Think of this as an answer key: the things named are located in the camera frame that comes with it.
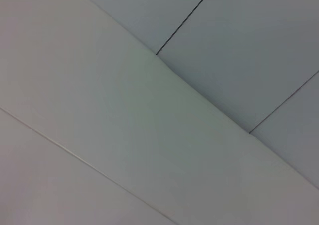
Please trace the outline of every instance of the dark seam line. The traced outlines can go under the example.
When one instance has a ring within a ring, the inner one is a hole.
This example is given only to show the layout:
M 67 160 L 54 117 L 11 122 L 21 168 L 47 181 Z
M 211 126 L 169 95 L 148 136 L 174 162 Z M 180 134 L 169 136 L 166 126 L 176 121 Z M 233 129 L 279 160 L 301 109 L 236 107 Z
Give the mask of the dark seam line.
M 303 83 L 294 93 L 292 93 L 284 102 L 282 102 L 276 109 L 274 109 L 269 115 L 267 115 L 266 118 L 264 118 L 259 124 L 256 125 L 255 128 L 253 128 L 249 133 L 253 132 L 259 125 L 261 125 L 266 119 L 268 119 L 269 116 L 271 116 L 277 109 L 279 109 L 280 106 L 282 106 L 284 103 L 286 103 L 291 97 L 294 96 L 305 84 L 307 84 L 313 77 L 315 77 L 316 74 L 319 73 L 319 70 L 314 73 L 305 83 Z
M 203 2 L 204 0 L 201 0 L 197 6 L 191 11 L 191 13 L 188 15 L 188 17 L 186 17 L 186 19 L 183 21 L 182 24 L 180 24 L 180 26 L 177 28 L 177 30 L 175 30 L 175 32 L 170 36 L 170 38 L 165 42 L 165 44 L 159 49 L 159 51 L 156 53 L 156 55 L 158 55 L 161 50 L 165 47 L 165 45 L 167 45 L 167 43 L 170 41 L 170 39 L 173 38 L 173 36 L 178 32 L 178 30 L 183 26 L 183 24 L 188 20 L 188 18 L 191 16 L 191 14 L 193 14 L 193 12 L 199 7 L 199 5 Z

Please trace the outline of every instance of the gray ceiling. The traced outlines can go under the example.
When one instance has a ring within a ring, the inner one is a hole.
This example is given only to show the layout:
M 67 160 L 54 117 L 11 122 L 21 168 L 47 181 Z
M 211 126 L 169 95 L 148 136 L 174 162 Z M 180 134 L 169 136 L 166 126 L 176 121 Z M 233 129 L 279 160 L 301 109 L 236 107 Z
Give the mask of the gray ceiling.
M 91 1 L 156 53 L 201 0 Z M 203 0 L 159 53 L 317 187 L 319 75 L 286 99 L 319 70 L 318 8 L 318 0 Z

